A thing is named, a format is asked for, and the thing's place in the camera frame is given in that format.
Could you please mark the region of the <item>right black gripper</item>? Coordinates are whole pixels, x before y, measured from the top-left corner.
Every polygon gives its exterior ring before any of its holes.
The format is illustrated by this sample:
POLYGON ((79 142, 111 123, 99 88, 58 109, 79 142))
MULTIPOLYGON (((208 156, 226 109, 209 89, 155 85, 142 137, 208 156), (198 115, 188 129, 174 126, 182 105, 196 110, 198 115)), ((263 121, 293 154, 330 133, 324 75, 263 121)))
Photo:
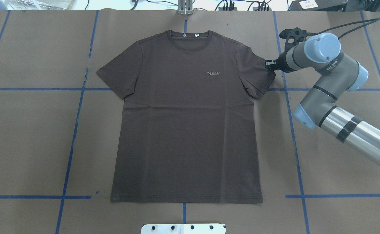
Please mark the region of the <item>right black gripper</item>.
POLYGON ((278 59, 274 61, 265 60, 265 68, 269 71, 282 71, 284 73, 294 72, 294 69, 288 65, 286 58, 287 54, 283 52, 279 55, 278 59))

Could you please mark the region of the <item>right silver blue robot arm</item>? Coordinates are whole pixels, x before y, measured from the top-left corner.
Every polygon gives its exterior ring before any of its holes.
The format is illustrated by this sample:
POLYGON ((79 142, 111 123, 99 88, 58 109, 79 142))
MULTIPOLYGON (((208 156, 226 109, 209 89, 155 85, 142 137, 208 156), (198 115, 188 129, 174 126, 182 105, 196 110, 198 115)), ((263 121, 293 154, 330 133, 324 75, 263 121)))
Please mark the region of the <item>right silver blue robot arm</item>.
POLYGON ((285 39, 284 52, 266 60, 265 68, 284 73, 313 68, 320 74, 292 116, 310 129, 320 127, 380 167, 380 130, 336 104, 344 92, 366 83, 368 71, 341 50, 340 37, 332 33, 295 28, 279 37, 285 39))

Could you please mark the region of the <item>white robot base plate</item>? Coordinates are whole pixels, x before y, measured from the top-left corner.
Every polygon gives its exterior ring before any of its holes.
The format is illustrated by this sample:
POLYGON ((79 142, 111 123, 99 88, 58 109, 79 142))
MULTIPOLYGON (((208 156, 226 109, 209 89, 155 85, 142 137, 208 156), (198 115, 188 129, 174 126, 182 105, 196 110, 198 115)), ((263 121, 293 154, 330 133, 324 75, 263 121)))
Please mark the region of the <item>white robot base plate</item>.
POLYGON ((143 225, 141 234, 227 234, 225 224, 190 223, 190 224, 148 224, 143 225))

